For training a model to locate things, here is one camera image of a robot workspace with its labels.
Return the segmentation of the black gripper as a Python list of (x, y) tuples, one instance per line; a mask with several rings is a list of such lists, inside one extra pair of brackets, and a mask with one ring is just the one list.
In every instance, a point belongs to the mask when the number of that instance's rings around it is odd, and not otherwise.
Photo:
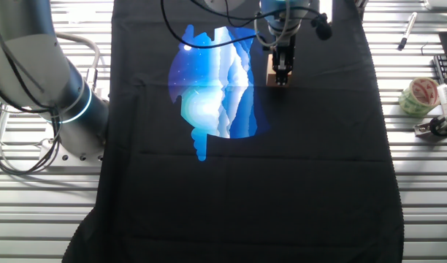
[(272, 52), (272, 69), (275, 72), (275, 83), (283, 86), (289, 83), (289, 75), (293, 70), (294, 51), (291, 49), (277, 49), (279, 47), (288, 47), (291, 40), (300, 29), (300, 24), (289, 24), (284, 31), (284, 25), (269, 24), (269, 31), (274, 36), (276, 44), (270, 47)]

